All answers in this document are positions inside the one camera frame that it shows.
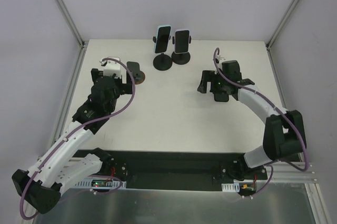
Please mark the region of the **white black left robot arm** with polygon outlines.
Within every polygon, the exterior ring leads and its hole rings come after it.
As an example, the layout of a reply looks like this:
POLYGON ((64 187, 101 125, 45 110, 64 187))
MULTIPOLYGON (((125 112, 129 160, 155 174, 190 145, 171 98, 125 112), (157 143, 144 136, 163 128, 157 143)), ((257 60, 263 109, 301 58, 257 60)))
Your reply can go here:
POLYGON ((89 176, 107 177, 116 180, 116 170, 112 157, 96 148, 80 162, 68 168, 66 163, 75 152, 118 112, 115 111, 117 99, 124 94, 135 95, 135 81, 130 70, 126 71, 128 80, 104 76, 97 69, 96 76, 87 100, 77 109, 64 133, 53 146, 28 170, 18 169, 12 175, 13 184, 20 195, 19 211, 21 217, 29 219, 24 213, 27 202, 37 213, 45 214, 53 209, 61 196, 76 183, 89 176))

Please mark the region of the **aluminium frame rail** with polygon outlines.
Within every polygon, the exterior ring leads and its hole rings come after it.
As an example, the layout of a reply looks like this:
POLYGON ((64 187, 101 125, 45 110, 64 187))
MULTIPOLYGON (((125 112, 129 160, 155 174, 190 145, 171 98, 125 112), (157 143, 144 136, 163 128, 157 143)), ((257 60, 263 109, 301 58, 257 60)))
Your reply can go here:
MULTIPOLYGON (((278 23, 275 31, 273 32, 271 38, 266 44, 266 50, 271 62, 274 77, 277 84, 277 89, 279 91, 279 96, 281 98, 281 103, 286 106, 284 90, 277 72, 274 58, 272 55, 272 48, 275 46, 277 39, 280 37, 282 31, 290 21, 293 13, 298 7, 301 0, 291 0, 289 6, 286 8, 280 22, 278 23)), ((276 162, 269 163, 265 167, 266 172, 269 175, 269 181, 273 183, 300 183, 300 184, 316 184, 318 180, 316 179, 315 172, 312 170, 312 166, 309 166, 307 171, 300 171, 295 167, 285 163, 276 162)))
POLYGON ((78 50, 78 54, 75 57, 74 64, 71 67, 71 74, 70 74, 70 79, 67 84, 65 97, 61 103, 61 110, 55 122, 53 132, 51 134, 50 140, 47 145, 48 147, 51 147, 53 143, 55 143, 57 138, 62 134, 63 130, 65 129, 65 122, 66 122, 66 119, 69 113, 71 100, 74 95, 76 83, 78 81, 78 77, 80 74, 80 70, 82 67, 83 59, 84 59, 86 48, 87 48, 87 42, 84 41, 84 39, 82 38, 78 28, 76 27, 76 24, 73 18, 71 17, 71 14, 64 0, 54 0, 54 1, 60 13, 63 16, 65 23, 67 24, 72 35, 74 36, 79 50, 78 50))

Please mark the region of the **black round base phone stand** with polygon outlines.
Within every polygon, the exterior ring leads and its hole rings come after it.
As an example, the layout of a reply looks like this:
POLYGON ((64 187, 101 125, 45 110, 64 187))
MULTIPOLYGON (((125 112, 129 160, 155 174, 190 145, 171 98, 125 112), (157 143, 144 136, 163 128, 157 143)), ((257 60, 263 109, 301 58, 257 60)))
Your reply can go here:
POLYGON ((172 67, 172 59, 164 53, 156 54, 153 59, 153 66, 159 71, 166 71, 172 67))

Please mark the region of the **lilac case smartphone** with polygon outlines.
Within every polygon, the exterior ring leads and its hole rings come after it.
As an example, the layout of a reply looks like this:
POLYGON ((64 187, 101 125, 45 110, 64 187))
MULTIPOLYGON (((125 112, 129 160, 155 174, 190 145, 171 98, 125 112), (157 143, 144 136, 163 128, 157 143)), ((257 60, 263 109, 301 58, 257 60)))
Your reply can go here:
POLYGON ((176 54, 189 51, 190 31, 187 29, 176 30, 174 35, 174 52, 176 54))

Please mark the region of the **right aluminium frame rail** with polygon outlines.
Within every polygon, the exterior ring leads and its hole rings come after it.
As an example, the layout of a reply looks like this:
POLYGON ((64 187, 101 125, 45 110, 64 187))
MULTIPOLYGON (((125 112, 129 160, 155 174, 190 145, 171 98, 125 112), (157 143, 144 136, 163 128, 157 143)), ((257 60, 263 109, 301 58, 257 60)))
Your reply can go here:
MULTIPOLYGON (((298 7, 301 0, 291 0, 289 6, 286 8, 280 22, 278 23, 275 31, 273 32, 271 38, 266 44, 266 50, 271 62, 274 77, 277 84, 277 89, 279 91, 279 96, 281 98, 281 103, 286 106, 284 90, 277 72, 274 58, 272 55, 272 48, 275 46, 277 39, 280 37, 282 31, 290 21, 293 13, 298 7)), ((300 184, 316 184, 318 180, 316 179, 315 172, 312 170, 312 166, 309 166, 307 171, 300 171, 295 167, 285 163, 276 162, 269 163, 265 167, 266 172, 269 175, 269 181, 273 183, 300 183, 300 184)))

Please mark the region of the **black smartphone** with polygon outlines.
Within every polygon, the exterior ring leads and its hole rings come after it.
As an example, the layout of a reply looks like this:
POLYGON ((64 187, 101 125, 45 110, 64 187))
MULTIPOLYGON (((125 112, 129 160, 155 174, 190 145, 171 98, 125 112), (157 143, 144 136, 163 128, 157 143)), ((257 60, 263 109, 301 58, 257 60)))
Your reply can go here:
POLYGON ((228 102, 229 95, 226 93, 215 93, 214 94, 214 101, 215 102, 228 102))

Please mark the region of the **wooden base phone stand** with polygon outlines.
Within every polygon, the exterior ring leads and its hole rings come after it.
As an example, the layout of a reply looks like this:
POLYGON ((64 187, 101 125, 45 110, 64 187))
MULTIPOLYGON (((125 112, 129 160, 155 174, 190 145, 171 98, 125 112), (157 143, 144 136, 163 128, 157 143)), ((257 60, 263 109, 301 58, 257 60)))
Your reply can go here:
POLYGON ((145 81, 145 73, 141 71, 140 64, 138 62, 128 61, 126 66, 132 73, 136 85, 142 84, 145 81))

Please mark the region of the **blue case smartphone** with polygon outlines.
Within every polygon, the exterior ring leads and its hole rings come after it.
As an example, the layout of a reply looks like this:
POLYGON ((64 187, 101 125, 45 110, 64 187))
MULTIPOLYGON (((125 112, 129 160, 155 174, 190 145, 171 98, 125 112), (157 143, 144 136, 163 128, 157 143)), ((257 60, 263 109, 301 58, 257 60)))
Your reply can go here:
POLYGON ((171 38, 171 26, 170 25, 158 26, 156 36, 153 37, 153 41, 155 43, 154 53, 160 54, 166 52, 170 38, 171 38))

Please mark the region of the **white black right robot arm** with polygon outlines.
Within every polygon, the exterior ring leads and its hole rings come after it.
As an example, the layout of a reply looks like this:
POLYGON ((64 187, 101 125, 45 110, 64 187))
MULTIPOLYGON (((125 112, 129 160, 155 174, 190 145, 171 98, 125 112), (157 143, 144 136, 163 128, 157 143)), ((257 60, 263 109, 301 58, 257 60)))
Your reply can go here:
POLYGON ((304 167, 301 170, 306 171, 309 160, 302 114, 297 110, 278 108, 252 80, 242 78, 237 61, 223 62, 215 67, 214 71, 202 72, 198 92, 211 92, 216 102, 228 102, 233 97, 246 105, 265 125, 261 146, 240 157, 238 175, 249 179, 257 167, 286 161, 289 156, 298 153, 303 153, 304 167))

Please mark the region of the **left aluminium frame rail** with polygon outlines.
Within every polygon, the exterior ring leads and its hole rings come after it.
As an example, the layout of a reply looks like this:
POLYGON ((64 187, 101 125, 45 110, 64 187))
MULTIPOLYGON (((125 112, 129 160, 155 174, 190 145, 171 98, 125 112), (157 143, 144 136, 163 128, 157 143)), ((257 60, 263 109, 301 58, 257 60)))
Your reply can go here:
POLYGON ((74 95, 76 83, 78 81, 78 77, 80 74, 80 70, 82 67, 83 59, 84 59, 86 48, 87 48, 87 42, 84 41, 84 39, 82 38, 78 28, 76 27, 76 24, 73 18, 71 17, 71 14, 64 0, 54 0, 54 1, 60 13, 63 16, 65 23, 67 24, 72 35, 74 36, 79 50, 78 50, 78 54, 75 57, 74 64, 71 67, 71 74, 70 74, 70 79, 67 84, 65 97, 61 103, 61 110, 55 122, 53 132, 51 134, 50 140, 47 145, 48 147, 51 147, 53 143, 55 143, 57 138, 62 134, 63 130, 65 129, 65 122, 66 122, 66 119, 69 113, 71 100, 74 95))

